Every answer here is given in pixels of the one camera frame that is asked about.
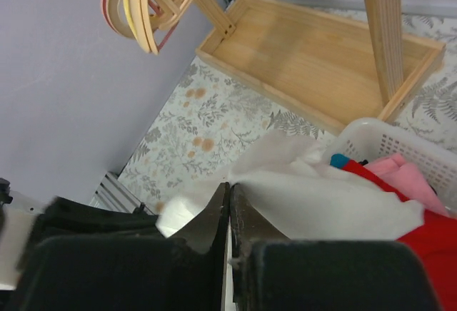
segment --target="wooden box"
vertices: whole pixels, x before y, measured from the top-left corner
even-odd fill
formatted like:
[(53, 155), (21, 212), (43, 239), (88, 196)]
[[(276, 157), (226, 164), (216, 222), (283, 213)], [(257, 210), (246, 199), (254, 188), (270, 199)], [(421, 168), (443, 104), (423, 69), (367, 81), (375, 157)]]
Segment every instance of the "wooden box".
[(236, 29), (196, 50), (234, 77), (332, 133), (351, 121), (392, 121), (441, 64), (444, 44), (403, 35), (403, 85), (384, 105), (368, 24), (277, 0), (236, 0)]

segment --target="laundry basket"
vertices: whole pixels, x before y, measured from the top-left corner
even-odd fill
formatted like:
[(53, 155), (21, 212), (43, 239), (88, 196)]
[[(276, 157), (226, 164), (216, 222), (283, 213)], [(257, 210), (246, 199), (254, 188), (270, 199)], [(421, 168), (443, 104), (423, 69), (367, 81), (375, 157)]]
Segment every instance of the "laundry basket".
[(441, 202), (457, 212), (457, 155), (401, 128), (375, 118), (361, 118), (349, 124), (323, 155), (330, 162), (333, 154), (361, 161), (373, 161), (393, 153), (415, 163)]

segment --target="red cloth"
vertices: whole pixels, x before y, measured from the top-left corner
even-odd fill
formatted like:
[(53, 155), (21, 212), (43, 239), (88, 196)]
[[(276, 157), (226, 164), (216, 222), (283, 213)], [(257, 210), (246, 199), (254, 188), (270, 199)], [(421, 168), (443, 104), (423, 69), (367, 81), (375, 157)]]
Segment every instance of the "red cloth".
[[(372, 181), (386, 192), (395, 192), (402, 202), (409, 200), (354, 160), (342, 169)], [(423, 217), (422, 226), (397, 241), (419, 256), (444, 310), (457, 311), (457, 220), (427, 209)]]

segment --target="wooden leg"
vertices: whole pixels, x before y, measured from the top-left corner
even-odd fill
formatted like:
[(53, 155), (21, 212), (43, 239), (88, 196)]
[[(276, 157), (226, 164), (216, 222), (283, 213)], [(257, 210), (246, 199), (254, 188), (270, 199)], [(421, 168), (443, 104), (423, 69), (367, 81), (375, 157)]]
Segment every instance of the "wooden leg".
[(379, 88), (386, 105), (403, 84), (401, 0), (365, 0)]
[(224, 38), (229, 38), (235, 31), (235, 25), (216, 0), (194, 0), (194, 3)]

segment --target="patterned table surface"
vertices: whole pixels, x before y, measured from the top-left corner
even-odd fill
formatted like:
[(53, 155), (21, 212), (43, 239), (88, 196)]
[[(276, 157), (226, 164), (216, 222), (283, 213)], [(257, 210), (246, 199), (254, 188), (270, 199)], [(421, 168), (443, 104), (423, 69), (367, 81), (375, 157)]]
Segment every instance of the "patterned table surface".
[[(366, 21), (363, 11), (325, 9)], [(457, 153), (457, 19), (403, 16), (403, 29), (447, 43), (442, 67), (396, 126)], [(330, 143), (334, 136), (195, 58), (119, 181), (152, 210), (192, 180), (236, 160), (271, 129)]]

